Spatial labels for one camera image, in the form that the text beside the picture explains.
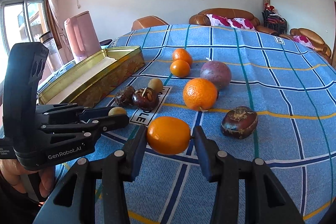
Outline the person's left hand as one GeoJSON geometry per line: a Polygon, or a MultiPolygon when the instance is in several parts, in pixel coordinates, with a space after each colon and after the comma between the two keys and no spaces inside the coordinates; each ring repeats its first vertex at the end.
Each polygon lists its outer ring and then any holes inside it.
{"type": "Polygon", "coordinates": [[[18,160],[1,159],[1,174],[3,178],[19,193],[27,193],[21,176],[38,173],[41,178],[39,190],[42,197],[47,197],[54,188],[55,167],[48,167],[39,171],[26,170],[18,160]]]}

